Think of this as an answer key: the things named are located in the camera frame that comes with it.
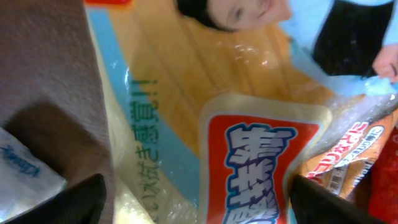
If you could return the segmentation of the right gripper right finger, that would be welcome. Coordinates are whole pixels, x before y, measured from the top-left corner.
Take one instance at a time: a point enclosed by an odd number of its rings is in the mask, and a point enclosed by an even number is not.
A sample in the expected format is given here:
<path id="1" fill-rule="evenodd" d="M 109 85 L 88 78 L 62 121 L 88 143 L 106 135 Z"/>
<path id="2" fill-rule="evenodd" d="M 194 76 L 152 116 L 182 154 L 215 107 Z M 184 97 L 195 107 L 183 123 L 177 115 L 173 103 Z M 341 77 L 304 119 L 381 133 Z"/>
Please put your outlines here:
<path id="1" fill-rule="evenodd" d="M 293 178 L 289 197 L 298 224 L 384 223 L 301 175 Z"/>

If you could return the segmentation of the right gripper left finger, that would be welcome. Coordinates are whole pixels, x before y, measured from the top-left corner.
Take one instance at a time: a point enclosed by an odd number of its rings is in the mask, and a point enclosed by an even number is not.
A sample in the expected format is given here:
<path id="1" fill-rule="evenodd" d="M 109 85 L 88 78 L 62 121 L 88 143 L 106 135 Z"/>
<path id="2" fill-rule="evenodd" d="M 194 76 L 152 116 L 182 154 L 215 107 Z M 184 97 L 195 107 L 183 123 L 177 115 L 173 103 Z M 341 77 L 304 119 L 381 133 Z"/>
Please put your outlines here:
<path id="1" fill-rule="evenodd" d="M 94 174 L 6 224 L 97 224 L 106 202 L 102 174 Z"/>

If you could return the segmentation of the teal tissue pack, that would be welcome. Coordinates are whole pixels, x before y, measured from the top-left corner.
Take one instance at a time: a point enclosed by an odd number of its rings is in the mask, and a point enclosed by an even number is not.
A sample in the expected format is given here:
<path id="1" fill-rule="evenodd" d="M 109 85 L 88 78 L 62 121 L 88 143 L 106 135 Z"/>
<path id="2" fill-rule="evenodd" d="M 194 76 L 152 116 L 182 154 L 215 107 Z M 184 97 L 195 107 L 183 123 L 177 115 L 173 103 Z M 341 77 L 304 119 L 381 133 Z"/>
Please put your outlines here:
<path id="1" fill-rule="evenodd" d="M 67 181 L 1 129 L 1 222 L 56 196 Z"/>

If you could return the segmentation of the red snack packet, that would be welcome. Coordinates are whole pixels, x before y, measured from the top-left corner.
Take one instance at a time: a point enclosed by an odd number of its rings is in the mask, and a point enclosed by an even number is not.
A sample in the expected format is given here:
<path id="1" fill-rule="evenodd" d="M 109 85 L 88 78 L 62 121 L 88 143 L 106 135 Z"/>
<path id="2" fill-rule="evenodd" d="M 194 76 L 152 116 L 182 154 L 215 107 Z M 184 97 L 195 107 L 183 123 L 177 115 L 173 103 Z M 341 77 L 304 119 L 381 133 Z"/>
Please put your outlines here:
<path id="1" fill-rule="evenodd" d="M 397 224 L 397 126 L 371 169 L 368 212 L 386 223 Z"/>

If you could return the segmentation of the beige snack bag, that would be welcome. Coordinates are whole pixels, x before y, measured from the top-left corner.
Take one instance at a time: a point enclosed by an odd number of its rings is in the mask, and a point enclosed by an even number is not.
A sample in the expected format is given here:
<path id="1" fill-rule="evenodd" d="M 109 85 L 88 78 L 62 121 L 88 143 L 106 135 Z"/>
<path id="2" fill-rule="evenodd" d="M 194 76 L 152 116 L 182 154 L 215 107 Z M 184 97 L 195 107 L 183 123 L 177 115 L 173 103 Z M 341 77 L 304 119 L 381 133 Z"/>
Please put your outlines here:
<path id="1" fill-rule="evenodd" d="M 397 126 L 396 1 L 85 7 L 118 223 L 297 223 L 296 175 L 370 215 Z"/>

